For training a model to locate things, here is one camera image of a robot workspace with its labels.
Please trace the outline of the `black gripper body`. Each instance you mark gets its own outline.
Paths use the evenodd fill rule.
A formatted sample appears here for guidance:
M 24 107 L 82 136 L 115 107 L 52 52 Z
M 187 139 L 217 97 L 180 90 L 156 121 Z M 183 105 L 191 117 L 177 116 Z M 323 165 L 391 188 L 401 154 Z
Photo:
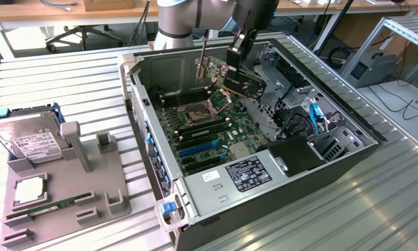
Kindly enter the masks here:
M 233 9 L 233 20 L 241 31 L 264 30 L 276 14 L 280 0 L 237 0 Z

